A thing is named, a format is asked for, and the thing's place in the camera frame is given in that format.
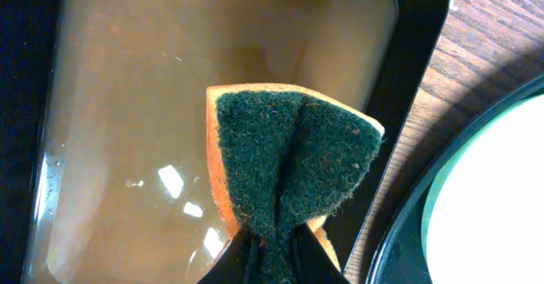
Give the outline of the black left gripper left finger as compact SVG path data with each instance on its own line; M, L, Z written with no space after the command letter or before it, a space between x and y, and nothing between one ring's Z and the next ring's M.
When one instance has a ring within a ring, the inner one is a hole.
M214 266L198 284L258 283L260 239L246 230L239 230Z

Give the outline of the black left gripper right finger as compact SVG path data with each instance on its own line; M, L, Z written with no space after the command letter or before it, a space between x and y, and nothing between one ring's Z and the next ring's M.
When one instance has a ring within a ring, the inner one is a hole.
M292 232L291 262L297 284L349 284L306 224Z

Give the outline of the orange green scrub sponge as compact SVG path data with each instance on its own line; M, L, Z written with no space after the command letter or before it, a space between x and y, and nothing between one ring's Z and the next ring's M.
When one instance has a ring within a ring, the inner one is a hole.
M296 283L291 236L306 224L336 269L323 223L378 156L383 126L314 90L282 83L207 89L207 168L229 243L260 239L258 283Z

